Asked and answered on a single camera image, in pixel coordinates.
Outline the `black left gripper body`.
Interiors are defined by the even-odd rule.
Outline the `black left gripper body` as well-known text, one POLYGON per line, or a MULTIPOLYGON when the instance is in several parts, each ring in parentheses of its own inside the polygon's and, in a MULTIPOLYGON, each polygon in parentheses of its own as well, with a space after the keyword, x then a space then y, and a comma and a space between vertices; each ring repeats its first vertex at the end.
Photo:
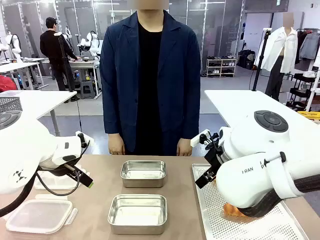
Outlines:
POLYGON ((72 179, 82 179, 84 176, 84 172, 81 169, 67 163, 63 165, 63 173, 72 179))

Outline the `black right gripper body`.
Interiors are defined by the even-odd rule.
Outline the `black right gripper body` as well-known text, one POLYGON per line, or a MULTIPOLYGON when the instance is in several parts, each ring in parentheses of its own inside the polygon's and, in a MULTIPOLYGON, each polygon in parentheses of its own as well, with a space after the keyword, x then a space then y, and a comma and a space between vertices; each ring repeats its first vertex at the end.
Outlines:
POLYGON ((217 173, 221 165, 223 164, 222 154, 223 148, 218 146, 217 143, 209 143, 206 147, 208 152, 205 154, 204 158, 210 164, 210 168, 206 171, 207 173, 217 173))

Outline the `person's left hand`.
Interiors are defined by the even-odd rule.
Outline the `person's left hand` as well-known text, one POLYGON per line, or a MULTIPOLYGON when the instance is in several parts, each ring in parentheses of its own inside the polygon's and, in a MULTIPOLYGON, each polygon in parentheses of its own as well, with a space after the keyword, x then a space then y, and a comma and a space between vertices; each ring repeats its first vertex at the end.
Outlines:
POLYGON ((190 157, 193 152, 193 147, 191 146, 191 140, 180 138, 177 143, 176 155, 180 157, 190 157))

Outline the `person's right hand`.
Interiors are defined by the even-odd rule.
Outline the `person's right hand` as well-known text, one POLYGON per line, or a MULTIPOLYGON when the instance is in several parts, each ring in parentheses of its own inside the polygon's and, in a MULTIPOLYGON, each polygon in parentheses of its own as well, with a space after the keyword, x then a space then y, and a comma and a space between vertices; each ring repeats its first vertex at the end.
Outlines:
POLYGON ((125 145, 119 133, 108 134, 108 151, 111 155, 125 155, 125 145))

